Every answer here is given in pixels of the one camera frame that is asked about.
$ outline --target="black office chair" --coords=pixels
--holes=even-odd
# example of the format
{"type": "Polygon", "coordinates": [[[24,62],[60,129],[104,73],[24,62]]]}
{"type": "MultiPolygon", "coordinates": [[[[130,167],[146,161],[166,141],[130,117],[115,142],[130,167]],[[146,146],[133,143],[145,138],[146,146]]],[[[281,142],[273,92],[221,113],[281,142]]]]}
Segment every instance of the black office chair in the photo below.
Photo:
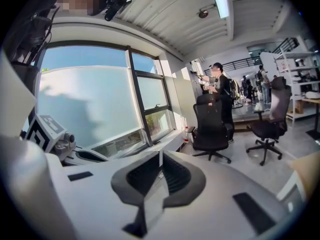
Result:
{"type": "Polygon", "coordinates": [[[278,139],[283,136],[288,130],[286,122],[286,114],[288,111],[291,88],[286,85],[286,80],[283,76],[277,77],[271,82],[271,108],[270,108],[270,120],[262,120],[263,110],[254,111],[254,113],[259,114],[259,121],[251,124],[249,127],[253,133],[261,138],[261,140],[256,140],[255,144],[260,144],[258,146],[250,147],[246,150],[247,153],[250,150],[264,149],[263,161],[260,165],[263,166],[266,161],[267,150],[271,150],[278,154],[278,159],[282,158],[282,153],[275,149],[275,142],[279,143],[278,139]]]}
{"type": "Polygon", "coordinates": [[[196,99],[193,109],[198,123],[197,129],[194,126],[189,129],[193,137],[193,149],[205,151],[193,156],[209,155],[209,161],[212,156],[216,156],[225,158],[230,164],[230,158],[217,153],[229,146],[228,133],[232,130],[231,125],[224,125],[221,120],[221,100],[213,94],[203,94],[196,99]]]}

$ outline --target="window frame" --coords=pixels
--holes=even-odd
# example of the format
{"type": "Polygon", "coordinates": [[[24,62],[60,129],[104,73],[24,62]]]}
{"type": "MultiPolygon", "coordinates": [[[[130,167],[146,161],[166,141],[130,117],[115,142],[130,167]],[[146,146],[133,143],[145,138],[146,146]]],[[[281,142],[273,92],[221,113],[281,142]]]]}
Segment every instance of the window frame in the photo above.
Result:
{"type": "MultiPolygon", "coordinates": [[[[51,42],[46,45],[46,47],[36,56],[34,60],[34,65],[39,69],[39,73],[36,77],[35,81],[35,87],[34,87],[34,93],[33,95],[38,101],[38,93],[39,93],[39,88],[40,88],[40,78],[41,78],[41,65],[45,56],[45,53],[48,49],[53,49],[53,48],[59,48],[59,47],[67,47],[67,46],[94,46],[94,47],[104,47],[104,48],[111,48],[111,49],[117,49],[117,50],[122,50],[125,52],[125,59],[126,59],[126,65],[129,69],[129,76],[130,76],[130,81],[133,87],[133,96],[135,99],[135,103],[137,105],[137,112],[139,115],[139,119],[141,122],[141,128],[142,128],[142,133],[143,133],[143,138],[145,140],[145,144],[138,148],[137,150],[134,150],[130,154],[126,156],[131,156],[135,155],[138,152],[141,152],[142,150],[152,147],[155,145],[157,142],[159,142],[160,139],[171,133],[172,131],[175,130],[176,128],[176,123],[174,121],[173,114],[172,116],[169,115],[168,119],[168,124],[169,124],[169,129],[164,131],[162,134],[160,134],[156,139],[151,139],[151,133],[147,124],[147,119],[146,116],[159,112],[159,111],[164,111],[168,110],[171,113],[173,113],[172,110],[172,105],[169,99],[169,93],[165,81],[165,77],[162,74],[163,69],[162,65],[160,62],[159,57],[153,56],[150,54],[147,54],[143,51],[133,49],[130,46],[124,46],[124,45],[119,45],[119,44],[114,44],[114,43],[108,43],[108,42],[101,42],[101,41],[91,41],[91,40],[66,40],[66,41],[56,41],[56,42],[51,42]],[[150,73],[150,72],[144,72],[140,70],[135,70],[135,65],[133,62],[133,57],[132,53],[142,55],[144,57],[150,58],[154,60],[154,65],[157,67],[157,71],[159,74],[156,73],[150,73]],[[143,77],[143,78],[150,78],[150,79],[158,79],[161,80],[162,87],[163,87],[163,92],[166,100],[166,105],[165,106],[160,106],[160,107],[155,107],[155,108],[150,108],[150,109],[145,109],[143,105],[143,100],[139,88],[139,83],[138,83],[138,77],[143,77]]],[[[31,124],[35,114],[37,113],[37,105],[32,109],[28,121],[29,125],[31,124]]]]}

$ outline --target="wooden table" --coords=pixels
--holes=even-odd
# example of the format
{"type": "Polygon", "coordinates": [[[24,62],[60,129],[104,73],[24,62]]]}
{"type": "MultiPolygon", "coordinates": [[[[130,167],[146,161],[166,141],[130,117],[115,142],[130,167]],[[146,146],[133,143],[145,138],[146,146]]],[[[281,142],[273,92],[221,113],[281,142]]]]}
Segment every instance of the wooden table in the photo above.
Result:
{"type": "Polygon", "coordinates": [[[314,129],[306,131],[306,134],[308,134],[310,137],[312,137],[314,140],[320,139],[320,132],[318,132],[318,121],[319,121],[319,104],[320,99],[311,99],[311,98],[304,98],[302,101],[304,102],[310,102],[315,104],[315,122],[314,122],[314,129]]]}

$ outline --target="chair backrest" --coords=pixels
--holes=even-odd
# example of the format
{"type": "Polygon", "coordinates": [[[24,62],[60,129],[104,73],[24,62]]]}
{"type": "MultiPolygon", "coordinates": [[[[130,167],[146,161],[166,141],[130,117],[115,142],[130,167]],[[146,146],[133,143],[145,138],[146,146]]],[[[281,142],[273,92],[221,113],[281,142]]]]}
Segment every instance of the chair backrest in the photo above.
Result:
{"type": "Polygon", "coordinates": [[[196,115],[198,134],[223,132],[225,127],[221,118],[222,102],[213,94],[203,94],[193,105],[196,115]]]}
{"type": "Polygon", "coordinates": [[[287,131],[286,115],[290,103],[291,87],[286,85],[283,76],[279,76],[271,82],[271,108],[270,119],[283,120],[280,127],[287,131]]]}

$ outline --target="ceiling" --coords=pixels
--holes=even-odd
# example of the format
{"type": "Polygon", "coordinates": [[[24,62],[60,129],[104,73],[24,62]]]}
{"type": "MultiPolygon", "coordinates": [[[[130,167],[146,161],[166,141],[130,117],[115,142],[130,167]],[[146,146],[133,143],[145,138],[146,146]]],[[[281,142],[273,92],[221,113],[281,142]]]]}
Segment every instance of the ceiling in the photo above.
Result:
{"type": "MultiPolygon", "coordinates": [[[[132,29],[136,35],[144,35],[152,43],[156,40],[160,48],[186,61],[232,46],[297,33],[294,26],[286,24],[292,13],[286,0],[228,0],[230,16],[224,19],[219,17],[214,4],[215,0],[132,0],[111,22],[106,22],[103,15],[94,19],[105,26],[124,26],[129,32],[132,29]],[[199,18],[200,9],[208,10],[208,17],[199,18]]],[[[92,21],[59,12],[54,23],[82,20],[92,21]]]]}

